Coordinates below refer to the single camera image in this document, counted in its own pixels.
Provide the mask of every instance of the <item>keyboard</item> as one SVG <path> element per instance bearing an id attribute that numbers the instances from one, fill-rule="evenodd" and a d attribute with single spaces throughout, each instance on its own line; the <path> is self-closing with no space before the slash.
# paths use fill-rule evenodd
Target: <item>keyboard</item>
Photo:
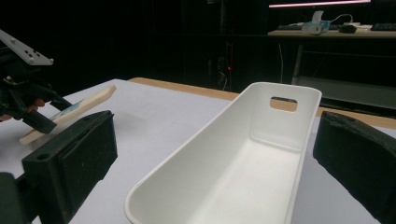
<path id="1" fill-rule="evenodd" d="M 374 23 L 371 31 L 396 31 L 396 23 Z"/>
<path id="2" fill-rule="evenodd" d="M 341 25 L 330 25 L 329 30 L 338 30 L 338 28 L 340 28 Z M 303 28 L 302 25 L 278 25 L 277 26 L 277 30 L 283 30 L 283 31 L 298 31 L 301 30 L 301 28 Z"/>

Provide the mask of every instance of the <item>monitor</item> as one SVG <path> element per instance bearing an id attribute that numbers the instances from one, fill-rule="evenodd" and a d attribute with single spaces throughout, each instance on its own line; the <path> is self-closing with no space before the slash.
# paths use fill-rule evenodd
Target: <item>monitor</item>
<path id="1" fill-rule="evenodd" d="M 270 0 L 269 8 L 368 4 L 372 0 Z"/>

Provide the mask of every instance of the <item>dark background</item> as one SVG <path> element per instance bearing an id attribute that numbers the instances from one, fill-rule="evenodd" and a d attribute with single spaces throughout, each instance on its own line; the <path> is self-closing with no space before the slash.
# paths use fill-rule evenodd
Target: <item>dark background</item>
<path id="1" fill-rule="evenodd" d="M 322 9 L 269 10 L 268 4 L 268 0 L 3 1 L 0 29 L 54 59 L 37 76 L 61 95 L 132 77 L 240 92 L 255 81 L 290 83 L 297 44 L 279 45 L 256 37 L 279 24 L 310 21 L 313 12 Z M 389 0 L 376 0 L 369 7 L 326 7 L 322 19 L 350 13 L 361 23 L 396 22 L 395 8 Z M 345 55 L 307 55 L 303 74 L 396 86 L 390 73 L 374 76 L 378 66 L 393 70 L 394 47 L 348 43 L 309 48 Z M 349 56 L 368 50 L 387 57 Z"/>

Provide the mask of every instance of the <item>robotic arm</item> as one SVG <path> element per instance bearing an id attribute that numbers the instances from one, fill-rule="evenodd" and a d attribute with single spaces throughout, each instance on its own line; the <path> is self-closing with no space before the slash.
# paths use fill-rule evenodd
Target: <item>robotic arm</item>
<path id="1" fill-rule="evenodd" d="M 8 114 L 41 133 L 50 133 L 56 124 L 35 110 L 27 113 L 26 105 L 37 98 L 50 102 L 60 111 L 72 105 L 50 85 L 32 76 L 39 71 L 38 65 L 52 65 L 53 60 L 2 30 L 0 40 L 6 44 L 0 49 L 0 116 Z"/>

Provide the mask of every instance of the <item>desk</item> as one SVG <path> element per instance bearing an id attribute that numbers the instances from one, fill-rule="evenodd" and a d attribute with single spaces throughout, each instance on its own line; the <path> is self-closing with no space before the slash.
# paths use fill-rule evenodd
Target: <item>desk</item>
<path id="1" fill-rule="evenodd" d="M 334 40 L 340 41 L 344 40 L 345 43 L 353 44 L 354 40 L 360 39 L 372 39 L 371 43 L 381 43 L 383 39 L 394 39 L 396 40 L 396 32 L 373 32 L 368 29 L 358 29 L 355 34 L 342 34 L 338 31 L 328 31 L 326 33 L 320 35 L 310 35 L 304 34 L 301 31 L 278 31 L 275 30 L 273 32 L 268 33 L 269 36 L 286 36 L 290 38 L 307 38 L 312 41 L 326 38 L 329 43 L 332 43 Z M 353 104 L 360 105 L 371 105 L 377 107 L 383 107 L 387 109 L 396 109 L 396 88 L 393 86 L 378 86 L 373 85 L 371 83 L 360 83 L 359 80 L 355 82 L 346 82 L 341 80 L 334 80 L 329 78 L 319 78 L 319 77 L 309 77 L 306 74 L 301 74 L 300 67 L 302 63 L 304 53 L 304 44 L 299 43 L 296 61 L 294 65 L 294 72 L 292 74 L 292 82 L 293 85 L 301 85 L 301 86 L 309 86 L 321 90 L 323 93 L 323 98 L 335 100 L 335 101 L 344 101 Z M 327 52 L 323 52 L 319 57 L 325 57 L 328 54 Z M 351 66 L 364 66 L 364 64 L 352 64 Z"/>
<path id="2" fill-rule="evenodd" d="M 129 190 L 220 113 L 230 103 L 228 97 L 233 98 L 237 95 L 139 77 L 130 81 L 109 80 L 64 98 L 74 103 L 110 84 L 117 87 L 113 96 L 84 115 L 103 110 L 111 110 L 114 113 L 119 157 L 109 169 L 105 179 L 95 186 L 80 207 L 70 222 L 72 224 L 129 224 L 123 213 L 123 203 Z M 46 105 L 40 108 L 40 112 L 45 116 L 51 116 L 57 111 Z M 373 124 L 390 124 L 388 128 L 377 128 L 396 137 L 396 123 L 392 119 L 367 115 L 360 117 L 356 113 L 353 113 L 353 116 Z M 310 136 L 292 223 L 378 224 L 312 158 L 318 121 L 319 118 L 316 118 Z M 59 127 L 54 133 L 40 140 L 44 142 L 50 139 L 61 129 Z M 19 137 L 28 130 L 29 127 L 21 121 L 9 120 L 1 123 L 1 172 L 21 175 L 23 173 L 21 159 L 42 144 L 32 143 L 28 146 L 19 144 Z"/>

